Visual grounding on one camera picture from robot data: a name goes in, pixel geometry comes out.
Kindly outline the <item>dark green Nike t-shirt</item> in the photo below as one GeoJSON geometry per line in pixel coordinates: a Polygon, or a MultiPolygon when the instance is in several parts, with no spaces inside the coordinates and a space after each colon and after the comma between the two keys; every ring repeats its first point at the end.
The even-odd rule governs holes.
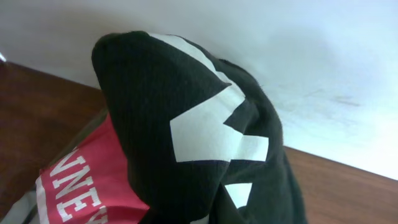
{"type": "Polygon", "coordinates": [[[103,36],[91,61],[143,223],[307,222],[279,116],[245,69],[144,31],[103,36]]]}

